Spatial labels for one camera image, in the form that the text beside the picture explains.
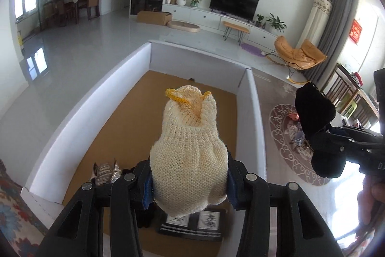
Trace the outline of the person's hand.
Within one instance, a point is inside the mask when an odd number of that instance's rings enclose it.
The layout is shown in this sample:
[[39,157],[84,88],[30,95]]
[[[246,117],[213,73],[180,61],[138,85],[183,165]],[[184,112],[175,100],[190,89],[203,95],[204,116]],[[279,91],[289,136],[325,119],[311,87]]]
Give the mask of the person's hand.
[[384,203],[384,189],[384,183],[376,182],[370,175],[365,176],[363,190],[358,194],[358,218],[364,225],[368,225],[371,221],[371,211],[375,201]]

